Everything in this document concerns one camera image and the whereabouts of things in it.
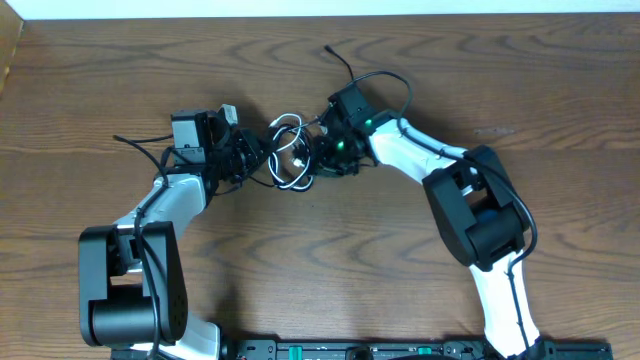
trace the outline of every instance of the black cylinder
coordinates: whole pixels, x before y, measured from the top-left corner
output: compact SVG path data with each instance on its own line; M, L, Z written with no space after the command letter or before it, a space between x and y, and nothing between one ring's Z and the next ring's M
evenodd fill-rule
M94 335L102 345L153 341L153 307L150 297L133 301L96 301L92 320Z

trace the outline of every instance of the brown table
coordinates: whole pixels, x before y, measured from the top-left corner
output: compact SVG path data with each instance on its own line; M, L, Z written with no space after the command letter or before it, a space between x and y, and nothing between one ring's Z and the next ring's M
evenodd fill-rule
M171 112L222 103L255 130L311 119L347 80L325 43L359 74L408 77L422 131L497 149L540 227L526 281L541 332L639 358L638 15L28 22L0 101L1 356L107 356L79 335L77 237L129 211L154 174L112 134L163 135ZM392 79L370 84L404 100ZM391 168L304 194L247 184L179 247L190 309L234 334L483 333L469 271Z

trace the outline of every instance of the black plastic bracket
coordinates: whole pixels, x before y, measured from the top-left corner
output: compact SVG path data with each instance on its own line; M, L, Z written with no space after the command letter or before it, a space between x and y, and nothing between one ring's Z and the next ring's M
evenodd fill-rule
M479 146L464 155L509 181L498 156L489 147ZM422 180L440 236L464 266L475 264L490 271L493 263L524 247L523 233L529 224L498 181L491 173L473 174L462 162L436 170ZM474 191L486 190L486 196L469 205L462 194L468 186Z
M113 285L126 273L120 263L115 225L87 228L78 243L80 332L91 346L122 348L153 341L154 316L147 281ZM160 304L161 343L172 345L187 326L187 290L171 222L142 228Z

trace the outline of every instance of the wooden table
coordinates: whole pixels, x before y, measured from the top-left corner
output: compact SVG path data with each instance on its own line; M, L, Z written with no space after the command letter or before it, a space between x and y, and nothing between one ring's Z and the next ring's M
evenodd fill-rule
M639 358L638 15L28 22L0 101L0 356L107 357L79 335L77 237L129 211L154 174L112 134L164 135L171 112L222 103L254 130L311 119L347 81L326 43L358 74L409 78L422 131L497 149L540 227L526 281L541 332ZM404 101L393 79L369 84ZM469 271L392 168L304 194L247 184L179 247L190 309L230 333L483 333Z

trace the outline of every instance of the wood grain surface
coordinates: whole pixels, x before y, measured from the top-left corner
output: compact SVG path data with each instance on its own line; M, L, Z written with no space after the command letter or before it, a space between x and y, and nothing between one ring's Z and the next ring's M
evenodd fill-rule
M164 135L182 108L306 119L356 73L406 76L420 130L497 149L540 227L526 262L546 336L640 348L640 16L33 21L0 102L0 356L106 358L78 326L77 237L154 174L111 140ZM387 79L370 93L400 106ZM158 152L160 145L150 146ZM266 178L263 170L257 176ZM298 194L247 184L179 243L190 309L281 338L481 335L473 280L422 188L391 168Z

